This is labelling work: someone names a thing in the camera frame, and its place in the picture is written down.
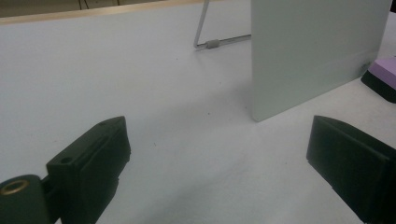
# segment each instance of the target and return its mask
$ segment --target white board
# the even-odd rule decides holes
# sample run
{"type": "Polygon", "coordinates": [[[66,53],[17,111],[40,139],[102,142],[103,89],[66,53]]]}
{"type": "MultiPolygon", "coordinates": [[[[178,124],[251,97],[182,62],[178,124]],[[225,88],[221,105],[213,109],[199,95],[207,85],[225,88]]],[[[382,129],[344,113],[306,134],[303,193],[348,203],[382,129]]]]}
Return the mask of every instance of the white board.
{"type": "Polygon", "coordinates": [[[391,0],[252,0],[257,121],[361,76],[378,53],[391,0]]]}

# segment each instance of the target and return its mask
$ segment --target wooden edge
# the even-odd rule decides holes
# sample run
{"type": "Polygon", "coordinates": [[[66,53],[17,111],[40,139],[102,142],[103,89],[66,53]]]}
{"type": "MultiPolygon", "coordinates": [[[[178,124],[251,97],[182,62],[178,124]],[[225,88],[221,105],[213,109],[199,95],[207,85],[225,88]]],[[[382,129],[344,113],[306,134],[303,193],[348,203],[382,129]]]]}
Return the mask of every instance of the wooden edge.
{"type": "Polygon", "coordinates": [[[85,9],[85,10],[77,10],[77,11],[54,12],[54,13],[46,13],[46,14],[28,15],[28,16],[8,17],[8,18],[0,18],[0,25],[30,22],[30,21],[52,21],[52,20],[61,20],[68,18],[118,14],[118,13],[141,11],[141,10],[148,10],[154,8],[197,4],[202,2],[204,2],[204,0],[166,0],[160,2],[141,3],[141,4],[133,4],[133,5],[116,6],[116,7],[101,7],[101,8],[93,8],[93,9],[85,9]]]}

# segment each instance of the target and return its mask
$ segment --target gray panel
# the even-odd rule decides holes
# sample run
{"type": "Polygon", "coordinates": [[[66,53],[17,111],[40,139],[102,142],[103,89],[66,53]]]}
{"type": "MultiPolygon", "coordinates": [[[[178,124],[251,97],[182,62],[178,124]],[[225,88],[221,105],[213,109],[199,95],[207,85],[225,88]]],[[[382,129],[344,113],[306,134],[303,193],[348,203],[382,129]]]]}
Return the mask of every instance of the gray panel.
{"type": "Polygon", "coordinates": [[[298,105],[363,74],[391,0],[252,0],[253,118],[298,105]]]}

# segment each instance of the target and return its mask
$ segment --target white table surface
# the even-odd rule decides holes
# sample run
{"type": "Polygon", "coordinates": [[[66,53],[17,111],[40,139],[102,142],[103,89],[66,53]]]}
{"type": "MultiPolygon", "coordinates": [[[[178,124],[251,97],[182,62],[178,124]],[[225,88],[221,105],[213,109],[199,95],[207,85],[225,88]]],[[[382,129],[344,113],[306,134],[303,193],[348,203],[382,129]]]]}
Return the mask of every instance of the white table surface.
{"type": "MultiPolygon", "coordinates": [[[[248,12],[214,22],[248,2],[211,9],[219,14],[204,32],[249,31],[235,25],[248,12]]],[[[361,223],[306,161],[312,118],[396,147],[396,105],[355,80],[256,123],[251,43],[195,51],[200,13],[189,5],[0,26],[0,181],[44,177],[47,161],[91,126],[123,115],[132,159],[97,223],[361,223]]],[[[395,25],[390,14],[381,57],[396,54],[395,25]]]]}

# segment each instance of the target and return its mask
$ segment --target purple object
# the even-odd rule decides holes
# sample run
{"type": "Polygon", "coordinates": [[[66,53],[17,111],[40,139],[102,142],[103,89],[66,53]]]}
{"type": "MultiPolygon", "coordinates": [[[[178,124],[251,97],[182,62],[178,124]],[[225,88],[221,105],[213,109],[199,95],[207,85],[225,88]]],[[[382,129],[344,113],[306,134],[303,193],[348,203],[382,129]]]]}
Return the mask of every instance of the purple object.
{"type": "Polygon", "coordinates": [[[396,90],[396,57],[375,60],[369,72],[396,90]]]}

